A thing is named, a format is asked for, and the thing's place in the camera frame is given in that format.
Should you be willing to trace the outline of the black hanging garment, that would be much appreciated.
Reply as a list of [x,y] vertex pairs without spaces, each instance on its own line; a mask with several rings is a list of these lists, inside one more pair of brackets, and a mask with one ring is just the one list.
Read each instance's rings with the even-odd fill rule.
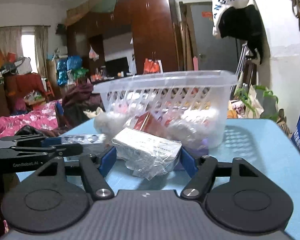
[[247,46],[253,54],[253,59],[260,56],[260,64],[263,60],[263,28],[260,13],[253,4],[235,9],[230,7],[223,12],[218,24],[221,38],[233,37],[247,42]]

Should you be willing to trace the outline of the pink floral blanket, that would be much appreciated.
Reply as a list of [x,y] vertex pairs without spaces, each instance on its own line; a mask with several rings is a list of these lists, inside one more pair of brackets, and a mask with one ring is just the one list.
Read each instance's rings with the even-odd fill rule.
[[56,103],[62,103],[62,100],[51,101],[27,114],[0,117],[0,138],[15,135],[19,129],[26,125],[50,131],[57,128]]

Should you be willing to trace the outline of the green potted plant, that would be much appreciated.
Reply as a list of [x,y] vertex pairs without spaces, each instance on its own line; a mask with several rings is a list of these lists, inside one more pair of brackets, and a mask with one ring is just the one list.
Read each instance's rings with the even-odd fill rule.
[[278,97],[262,85],[250,86],[249,90],[239,88],[235,97],[243,103],[243,118],[268,119],[277,122],[279,118]]

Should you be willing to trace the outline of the red paper cup in bag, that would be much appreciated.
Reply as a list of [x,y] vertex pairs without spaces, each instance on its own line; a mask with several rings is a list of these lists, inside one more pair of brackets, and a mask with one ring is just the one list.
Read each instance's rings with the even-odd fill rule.
[[167,137],[166,128],[150,112],[139,116],[133,128],[157,137]]

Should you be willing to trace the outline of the black television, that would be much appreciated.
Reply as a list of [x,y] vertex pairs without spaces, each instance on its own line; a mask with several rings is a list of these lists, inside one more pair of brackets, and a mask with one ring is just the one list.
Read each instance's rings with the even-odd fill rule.
[[128,60],[126,57],[106,61],[105,67],[107,75],[110,77],[117,76],[117,74],[121,72],[127,73],[129,71]]

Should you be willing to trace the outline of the beige window curtain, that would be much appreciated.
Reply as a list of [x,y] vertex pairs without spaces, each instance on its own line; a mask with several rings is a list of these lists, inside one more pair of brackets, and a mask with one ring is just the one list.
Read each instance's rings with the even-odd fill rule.
[[30,45],[34,49],[34,62],[37,73],[47,77],[46,59],[49,48],[49,27],[47,25],[16,25],[0,27],[0,55],[7,59],[8,53],[14,53],[19,59],[25,57],[22,36],[32,35],[34,42]]

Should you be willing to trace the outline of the white labelled box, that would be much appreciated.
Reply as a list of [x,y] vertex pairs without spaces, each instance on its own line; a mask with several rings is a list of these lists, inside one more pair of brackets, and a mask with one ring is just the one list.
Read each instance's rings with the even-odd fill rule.
[[129,127],[111,140],[117,158],[136,177],[151,180],[163,176],[176,167],[181,152],[181,142],[157,137]]

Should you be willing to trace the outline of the white item in clear bag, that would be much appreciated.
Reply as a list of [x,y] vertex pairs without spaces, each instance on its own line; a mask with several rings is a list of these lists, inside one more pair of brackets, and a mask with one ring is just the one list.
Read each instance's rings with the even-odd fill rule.
[[215,108],[186,110],[167,125],[170,137],[181,141],[182,145],[189,149],[203,138],[208,139],[209,148],[217,147],[222,142],[223,131],[219,111]]

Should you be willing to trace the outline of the grey door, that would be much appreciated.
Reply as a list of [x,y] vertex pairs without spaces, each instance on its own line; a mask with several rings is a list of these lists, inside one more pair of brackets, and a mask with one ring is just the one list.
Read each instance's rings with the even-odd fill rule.
[[239,61],[240,42],[233,37],[213,36],[212,3],[191,3],[196,57],[199,70],[235,72]]

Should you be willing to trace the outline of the purple box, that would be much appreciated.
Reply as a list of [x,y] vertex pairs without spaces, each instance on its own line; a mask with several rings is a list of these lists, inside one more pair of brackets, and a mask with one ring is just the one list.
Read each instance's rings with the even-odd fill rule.
[[190,155],[194,158],[209,155],[208,139],[203,138],[197,145],[190,148]]

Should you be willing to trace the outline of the orange white hanging bag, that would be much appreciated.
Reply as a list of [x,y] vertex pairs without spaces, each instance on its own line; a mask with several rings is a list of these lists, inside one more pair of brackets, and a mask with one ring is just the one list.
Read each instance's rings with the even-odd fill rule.
[[143,74],[155,74],[162,72],[163,68],[161,60],[145,59],[143,66]]

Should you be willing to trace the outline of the dark red wooden wardrobe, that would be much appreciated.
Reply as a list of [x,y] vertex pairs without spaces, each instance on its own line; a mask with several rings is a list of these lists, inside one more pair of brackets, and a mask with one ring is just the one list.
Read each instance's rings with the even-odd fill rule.
[[119,0],[113,12],[88,12],[66,28],[68,54],[80,56],[94,74],[106,61],[103,41],[126,32],[132,33],[138,74],[146,59],[160,60],[164,72],[183,68],[174,0]]

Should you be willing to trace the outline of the blue plastic bags pile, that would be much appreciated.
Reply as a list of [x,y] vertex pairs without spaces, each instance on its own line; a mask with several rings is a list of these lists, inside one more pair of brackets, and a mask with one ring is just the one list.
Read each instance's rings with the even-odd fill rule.
[[85,77],[86,73],[87,70],[83,68],[83,60],[80,56],[59,59],[57,62],[57,85],[59,87],[71,85]]

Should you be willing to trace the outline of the white plastic laundry basket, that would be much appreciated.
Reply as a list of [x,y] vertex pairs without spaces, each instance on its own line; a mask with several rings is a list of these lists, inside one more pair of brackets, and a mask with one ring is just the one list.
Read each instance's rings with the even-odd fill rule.
[[150,112],[166,129],[186,110],[215,108],[225,128],[230,92],[236,84],[237,76],[226,70],[166,72],[98,83],[93,93],[100,94],[106,112],[131,117]]

